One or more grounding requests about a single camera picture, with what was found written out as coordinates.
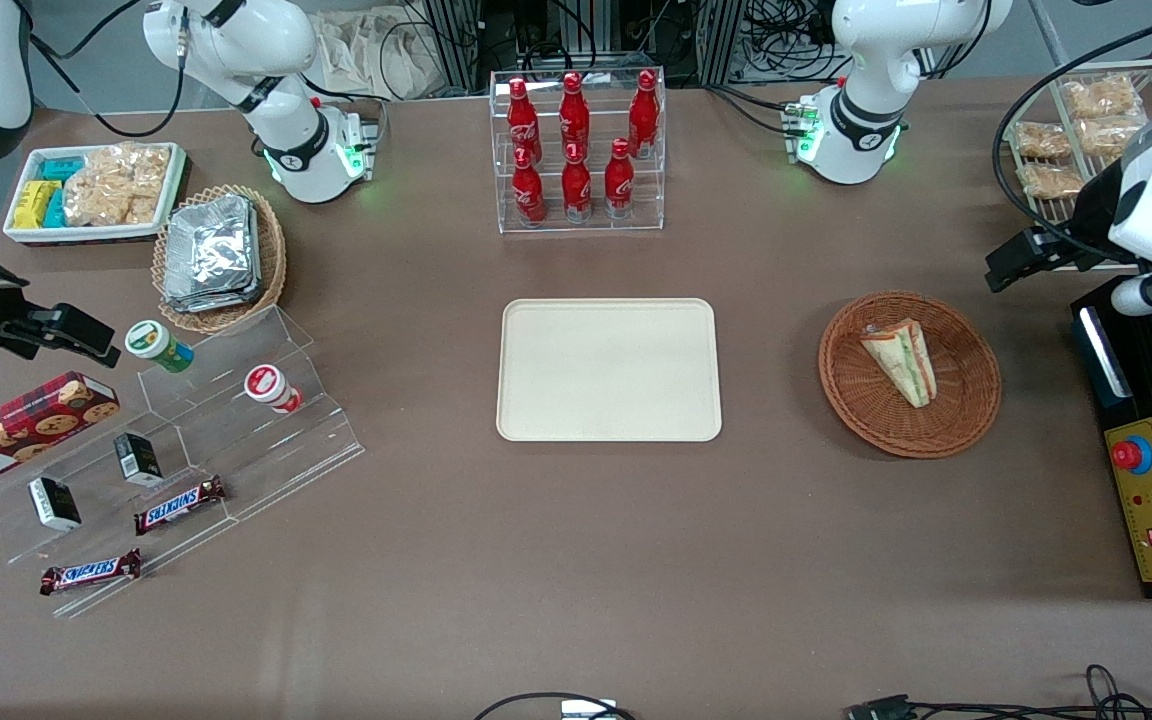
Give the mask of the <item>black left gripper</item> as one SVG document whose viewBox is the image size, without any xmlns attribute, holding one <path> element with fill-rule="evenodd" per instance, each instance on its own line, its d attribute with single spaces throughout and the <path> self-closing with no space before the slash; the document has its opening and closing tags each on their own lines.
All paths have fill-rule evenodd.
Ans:
<svg viewBox="0 0 1152 720">
<path fill-rule="evenodd" d="M 990 290 L 1005 291 L 1020 279 L 1043 272 L 1087 272 L 1102 264 L 1137 264 L 1137 256 L 1108 240 L 1121 181 L 1123 168 L 1111 165 L 1079 190 L 1070 219 L 1051 229 L 1032 225 L 996 247 L 986 258 Z"/>
</svg>

